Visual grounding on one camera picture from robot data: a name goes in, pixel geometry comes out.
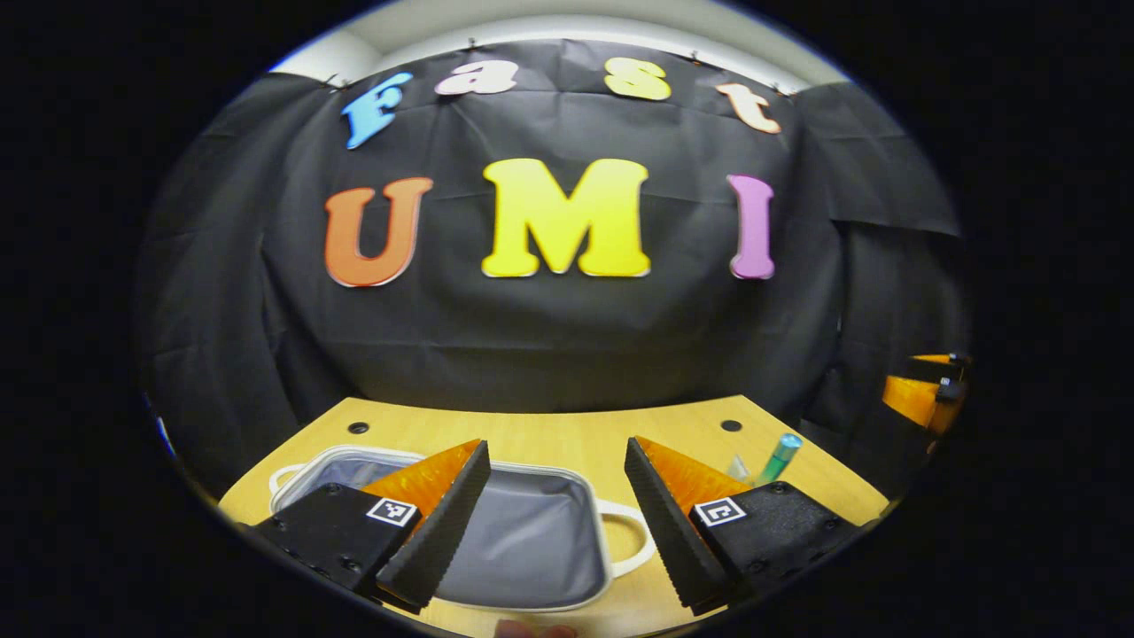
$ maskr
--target orange object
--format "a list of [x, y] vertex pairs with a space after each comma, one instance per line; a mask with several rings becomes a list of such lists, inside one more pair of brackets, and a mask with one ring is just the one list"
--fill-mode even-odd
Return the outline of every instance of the orange object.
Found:
[[[949, 363], [948, 355], [922, 355], [914, 357], [914, 359], [934, 364]], [[960, 406], [964, 403], [964, 398], [951, 403], [938, 402], [937, 391], [939, 388], [939, 384], [930, 382], [889, 376], [886, 377], [882, 402], [903, 417], [940, 436], [953, 425], [953, 420], [956, 419]]]
[[457, 475], [464, 469], [465, 463], [468, 462], [469, 457], [480, 444], [481, 440], [474, 439], [468, 443], [450, 448], [381, 478], [362, 491], [374, 496], [384, 496], [417, 505], [422, 513], [421, 520], [414, 527], [414, 531], [417, 531], [425, 519], [437, 509], [445, 494], [449, 492], [452, 482], [457, 479]]
[[752, 490], [725, 473], [719, 473], [696, 459], [659, 445], [641, 436], [634, 437], [645, 452], [650, 465], [661, 477], [677, 507], [688, 516], [697, 503], [716, 501]]

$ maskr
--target pen cap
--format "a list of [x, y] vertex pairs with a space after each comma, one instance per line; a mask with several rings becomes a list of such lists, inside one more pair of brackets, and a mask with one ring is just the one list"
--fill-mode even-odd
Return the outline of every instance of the pen cap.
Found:
[[793, 457], [795, 457], [795, 453], [798, 452], [802, 446], [802, 439], [795, 436], [794, 434], [786, 434], [780, 437], [779, 445], [776, 446], [776, 452], [772, 452], [772, 457], [787, 463]]

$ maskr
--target wooden table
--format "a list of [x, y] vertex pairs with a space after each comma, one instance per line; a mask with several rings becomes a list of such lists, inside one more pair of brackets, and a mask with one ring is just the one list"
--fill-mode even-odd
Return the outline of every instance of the wooden table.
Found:
[[[739, 422], [743, 427], [726, 432], [721, 428], [725, 420]], [[356, 422], [369, 424], [370, 429], [350, 434], [347, 427]], [[759, 473], [780, 435], [787, 432], [799, 435], [743, 397], [648, 410], [572, 415], [457, 412], [347, 399], [249, 470], [220, 501], [220, 509], [236, 521], [259, 524], [270, 516], [268, 480], [272, 473], [305, 463], [336, 445], [429, 456], [472, 439], [489, 442], [493, 461], [574, 470], [591, 482], [599, 499], [637, 508], [623, 471], [629, 437], [642, 435], [721, 471], [739, 453], [748, 470]], [[805, 437], [804, 441], [780, 477], [782, 480], [855, 525], [882, 512], [888, 504], [885, 496], [816, 445], [806, 443]], [[633, 528], [617, 521], [603, 525], [612, 561], [629, 558], [641, 548], [642, 538]], [[491, 637], [500, 618], [538, 628], [568, 624], [581, 638], [641, 636], [694, 620], [678, 602], [658, 554], [640, 569], [616, 579], [600, 599], [574, 611], [498, 613], [433, 599], [420, 616], [404, 615], [474, 638]]]

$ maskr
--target teal marker pen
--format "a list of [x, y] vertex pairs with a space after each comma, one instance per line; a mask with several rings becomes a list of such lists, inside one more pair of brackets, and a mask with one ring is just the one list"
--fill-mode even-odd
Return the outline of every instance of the teal marker pen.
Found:
[[792, 458], [795, 453], [799, 451], [803, 445], [803, 440], [795, 436], [794, 434], [786, 434], [780, 437], [779, 445], [776, 446], [776, 451], [772, 452], [771, 459], [768, 460], [768, 465], [764, 466], [764, 471], [760, 473], [752, 487], [760, 487], [761, 485], [767, 485], [779, 478], [780, 474], [784, 473], [784, 468], [792, 462]]

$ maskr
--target pink letter i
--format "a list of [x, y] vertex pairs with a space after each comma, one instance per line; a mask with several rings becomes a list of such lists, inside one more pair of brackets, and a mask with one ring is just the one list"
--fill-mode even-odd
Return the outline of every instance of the pink letter i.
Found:
[[729, 175], [741, 216], [741, 240], [729, 269], [739, 279], [768, 279], [776, 270], [768, 255], [768, 202], [772, 187], [755, 177]]

